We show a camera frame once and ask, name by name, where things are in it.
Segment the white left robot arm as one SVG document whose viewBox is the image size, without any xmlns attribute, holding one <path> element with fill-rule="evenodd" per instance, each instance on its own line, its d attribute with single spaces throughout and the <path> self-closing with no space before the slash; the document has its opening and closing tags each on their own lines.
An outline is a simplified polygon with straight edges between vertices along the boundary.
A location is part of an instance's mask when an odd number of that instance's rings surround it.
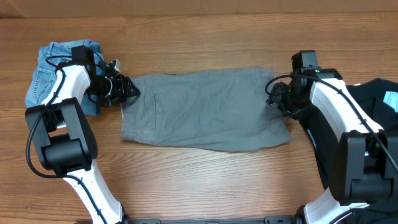
<svg viewBox="0 0 398 224">
<path fill-rule="evenodd" d="M 54 66 L 50 95 L 25 111 L 29 168 L 37 176 L 70 184 L 93 223 L 132 223 L 101 175 L 96 138 L 81 108 L 85 95 L 96 95 L 96 105 L 103 107 L 140 96 L 131 79 L 120 73 L 118 63 L 95 62 L 92 49 L 73 47 Z"/>
</svg>

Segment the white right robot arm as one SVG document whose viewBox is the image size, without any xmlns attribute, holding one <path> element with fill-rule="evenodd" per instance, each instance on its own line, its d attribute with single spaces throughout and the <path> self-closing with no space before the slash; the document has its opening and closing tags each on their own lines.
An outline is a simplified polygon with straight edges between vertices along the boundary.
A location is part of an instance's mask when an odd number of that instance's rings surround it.
<svg viewBox="0 0 398 224">
<path fill-rule="evenodd" d="M 267 103 L 297 120 L 316 151 L 332 154 L 321 196 L 295 215 L 265 217 L 266 223 L 338 223 L 397 198 L 397 134 L 362 110 L 338 71 L 319 66 L 315 51 L 294 54 L 290 83 L 275 77 L 265 91 Z"/>
</svg>

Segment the grey cotton shorts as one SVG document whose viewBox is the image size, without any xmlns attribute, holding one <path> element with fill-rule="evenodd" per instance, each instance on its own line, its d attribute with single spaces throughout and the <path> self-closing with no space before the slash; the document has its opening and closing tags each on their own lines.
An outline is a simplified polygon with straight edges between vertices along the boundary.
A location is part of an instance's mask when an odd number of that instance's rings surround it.
<svg viewBox="0 0 398 224">
<path fill-rule="evenodd" d="M 281 112 L 266 102 L 273 77 L 263 68 L 134 77 L 141 94 L 123 104 L 121 137 L 231 152 L 285 144 L 292 137 Z"/>
</svg>

